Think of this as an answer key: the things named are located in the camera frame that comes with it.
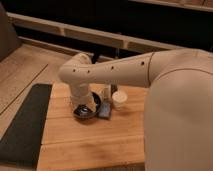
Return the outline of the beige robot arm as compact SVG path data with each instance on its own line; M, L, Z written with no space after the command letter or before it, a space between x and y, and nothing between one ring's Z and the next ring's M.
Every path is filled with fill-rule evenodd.
M146 170L213 171L213 53L186 48L98 64L80 53L59 77L77 104L88 102L90 83L147 87Z

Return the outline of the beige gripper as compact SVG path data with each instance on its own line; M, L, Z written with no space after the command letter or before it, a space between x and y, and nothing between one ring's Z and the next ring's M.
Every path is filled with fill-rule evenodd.
M89 87L72 87L70 98L74 108L85 105L92 111L96 110L92 91Z

